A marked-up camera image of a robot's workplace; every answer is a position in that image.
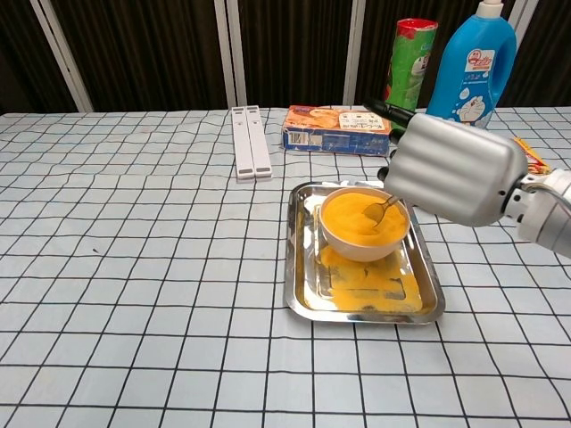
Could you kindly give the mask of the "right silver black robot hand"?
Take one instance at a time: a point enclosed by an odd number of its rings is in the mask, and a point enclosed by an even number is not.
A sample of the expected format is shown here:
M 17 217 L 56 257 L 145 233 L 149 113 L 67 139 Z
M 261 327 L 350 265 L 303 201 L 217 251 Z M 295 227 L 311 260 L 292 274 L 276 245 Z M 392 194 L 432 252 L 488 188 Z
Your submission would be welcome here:
M 389 135 L 396 149 L 377 173 L 386 192 L 463 226 L 488 226 L 503 217 L 528 171 L 517 143 L 374 98 L 364 106 L 400 126 Z

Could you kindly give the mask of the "small metal spoon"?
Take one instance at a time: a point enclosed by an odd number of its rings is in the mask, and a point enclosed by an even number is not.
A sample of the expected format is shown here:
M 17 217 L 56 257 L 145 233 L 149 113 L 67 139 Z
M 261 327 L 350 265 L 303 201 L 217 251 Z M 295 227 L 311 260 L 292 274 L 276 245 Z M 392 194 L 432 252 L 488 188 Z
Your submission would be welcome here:
M 400 199 L 394 195 L 381 203 L 373 203 L 364 209 L 363 214 L 377 225 L 384 219 L 386 211 Z

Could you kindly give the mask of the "bowl of yellow powder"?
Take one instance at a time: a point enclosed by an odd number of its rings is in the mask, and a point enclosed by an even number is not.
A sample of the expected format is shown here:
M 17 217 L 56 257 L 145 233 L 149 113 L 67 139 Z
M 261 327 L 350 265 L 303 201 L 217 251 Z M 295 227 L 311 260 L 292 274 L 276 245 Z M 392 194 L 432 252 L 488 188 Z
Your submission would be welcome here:
M 327 243 L 339 255 L 359 262 L 382 259 L 401 246 L 410 230 L 410 214 L 402 202 L 390 206 L 381 222 L 366 208 L 389 199 L 375 187 L 342 187 L 321 203 L 319 221 Z

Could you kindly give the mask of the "yellow curry box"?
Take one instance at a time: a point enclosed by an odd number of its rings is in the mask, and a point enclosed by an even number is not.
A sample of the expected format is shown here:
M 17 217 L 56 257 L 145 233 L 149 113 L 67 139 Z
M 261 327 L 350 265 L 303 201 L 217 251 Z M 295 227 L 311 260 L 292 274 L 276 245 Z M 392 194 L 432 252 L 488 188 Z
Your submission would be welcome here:
M 542 157 L 522 138 L 514 137 L 513 140 L 524 151 L 528 172 L 535 175 L 547 175 L 551 173 L 550 166 L 542 159 Z

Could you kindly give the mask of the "blue detergent pump bottle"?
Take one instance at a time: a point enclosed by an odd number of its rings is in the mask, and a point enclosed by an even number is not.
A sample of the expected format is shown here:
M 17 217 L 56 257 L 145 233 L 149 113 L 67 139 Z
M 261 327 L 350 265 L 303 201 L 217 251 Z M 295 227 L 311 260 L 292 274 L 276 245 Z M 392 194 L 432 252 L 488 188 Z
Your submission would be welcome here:
M 517 37 L 501 0 L 482 0 L 443 51 L 426 113 L 485 128 L 508 83 Z

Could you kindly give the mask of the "green chips can red lid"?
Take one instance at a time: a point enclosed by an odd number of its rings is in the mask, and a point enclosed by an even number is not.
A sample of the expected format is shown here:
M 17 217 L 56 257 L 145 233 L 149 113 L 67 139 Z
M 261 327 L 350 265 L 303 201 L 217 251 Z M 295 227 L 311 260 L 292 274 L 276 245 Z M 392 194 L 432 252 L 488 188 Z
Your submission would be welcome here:
M 420 18 L 397 21 L 384 92 L 386 103 L 416 110 L 437 29 L 436 21 Z

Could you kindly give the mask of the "orange blue food box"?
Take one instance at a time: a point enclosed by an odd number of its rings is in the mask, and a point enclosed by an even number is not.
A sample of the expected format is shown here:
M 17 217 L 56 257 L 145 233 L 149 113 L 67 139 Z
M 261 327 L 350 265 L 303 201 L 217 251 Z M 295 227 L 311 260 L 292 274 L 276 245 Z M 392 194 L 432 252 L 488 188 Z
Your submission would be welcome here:
M 385 157 L 392 123 L 368 110 L 292 105 L 282 126 L 287 150 Z

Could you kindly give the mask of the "rectangular steel tray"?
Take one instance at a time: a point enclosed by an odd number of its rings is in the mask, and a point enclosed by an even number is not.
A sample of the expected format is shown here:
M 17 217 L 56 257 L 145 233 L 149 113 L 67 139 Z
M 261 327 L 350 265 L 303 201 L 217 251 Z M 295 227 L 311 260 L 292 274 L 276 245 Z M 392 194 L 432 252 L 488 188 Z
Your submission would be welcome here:
M 357 262 L 337 254 L 319 214 L 337 190 L 373 190 L 375 182 L 309 182 L 290 193 L 284 299 L 314 321 L 422 325 L 445 309 L 443 290 L 418 220 L 386 257 Z

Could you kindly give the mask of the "white folded flat stand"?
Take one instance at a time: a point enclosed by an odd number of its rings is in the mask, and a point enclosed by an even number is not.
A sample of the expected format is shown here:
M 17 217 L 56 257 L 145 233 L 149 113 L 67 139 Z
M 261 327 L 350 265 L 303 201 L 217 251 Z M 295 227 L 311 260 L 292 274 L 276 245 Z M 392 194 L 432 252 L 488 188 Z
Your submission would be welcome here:
M 231 109 L 236 179 L 272 178 L 269 147 L 257 105 Z

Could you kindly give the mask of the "blue checked tablecloth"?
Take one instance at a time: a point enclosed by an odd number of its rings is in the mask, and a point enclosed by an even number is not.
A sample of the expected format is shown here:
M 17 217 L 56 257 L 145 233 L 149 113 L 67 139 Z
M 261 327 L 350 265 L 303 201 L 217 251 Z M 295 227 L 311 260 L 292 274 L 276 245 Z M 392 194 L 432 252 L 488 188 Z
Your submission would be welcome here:
M 0 116 L 0 428 L 571 428 L 571 259 L 417 212 L 446 308 L 318 323 L 283 299 L 290 191 L 240 183 L 228 111 Z

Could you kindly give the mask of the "dark folding screen white frame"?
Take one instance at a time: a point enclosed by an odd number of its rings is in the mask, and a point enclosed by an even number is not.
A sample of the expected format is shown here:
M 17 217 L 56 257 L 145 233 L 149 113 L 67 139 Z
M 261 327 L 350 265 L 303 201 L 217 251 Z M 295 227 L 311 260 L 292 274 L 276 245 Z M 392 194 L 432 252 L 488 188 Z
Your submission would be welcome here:
M 96 111 L 227 106 L 214 0 L 51 0 Z M 366 0 L 357 102 L 383 93 L 405 18 L 438 30 L 418 103 L 426 106 L 443 49 L 478 0 Z M 339 104 L 352 0 L 237 0 L 246 98 L 263 107 Z M 539 0 L 503 107 L 571 106 L 571 0 Z M 74 112 L 29 0 L 0 0 L 0 115 Z

